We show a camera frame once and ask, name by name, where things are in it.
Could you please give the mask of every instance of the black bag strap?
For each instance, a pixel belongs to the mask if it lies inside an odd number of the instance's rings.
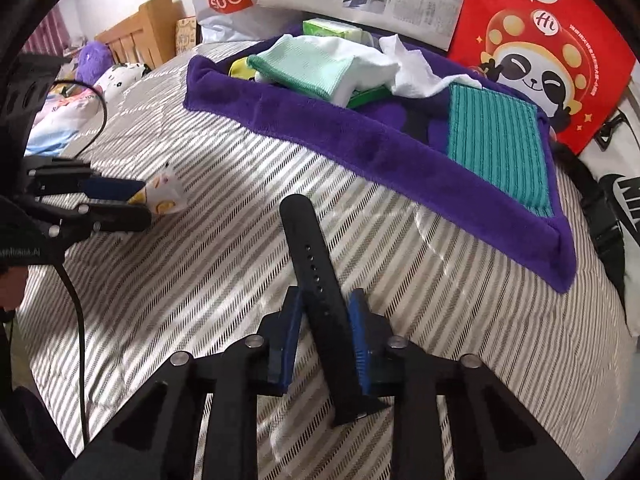
[[[580,206],[589,226],[589,234],[607,277],[625,304],[625,243],[618,217],[589,168],[561,142],[550,142],[554,160],[582,195]]]

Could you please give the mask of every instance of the nike logo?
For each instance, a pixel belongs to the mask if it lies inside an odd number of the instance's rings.
[[[625,206],[619,202],[614,192],[614,184],[617,184],[620,188]],[[600,185],[604,189],[609,204],[618,220],[640,246],[640,232],[638,232],[638,224],[640,223],[640,176],[627,178],[620,174],[608,174],[600,179]]]

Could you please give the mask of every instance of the purple pillow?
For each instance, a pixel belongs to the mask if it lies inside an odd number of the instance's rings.
[[[113,66],[111,50],[100,41],[90,41],[80,51],[76,79],[94,85]]]

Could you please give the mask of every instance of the panda cartoon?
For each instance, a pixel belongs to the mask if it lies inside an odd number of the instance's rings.
[[[582,109],[591,65],[582,45],[551,13],[505,9],[489,21],[479,69],[529,97],[559,133]]]

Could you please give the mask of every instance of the black watch strap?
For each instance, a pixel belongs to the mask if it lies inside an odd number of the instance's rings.
[[[311,201],[300,194],[287,196],[280,203],[280,217],[334,403],[334,426],[386,408],[378,398],[362,393],[347,308]]]

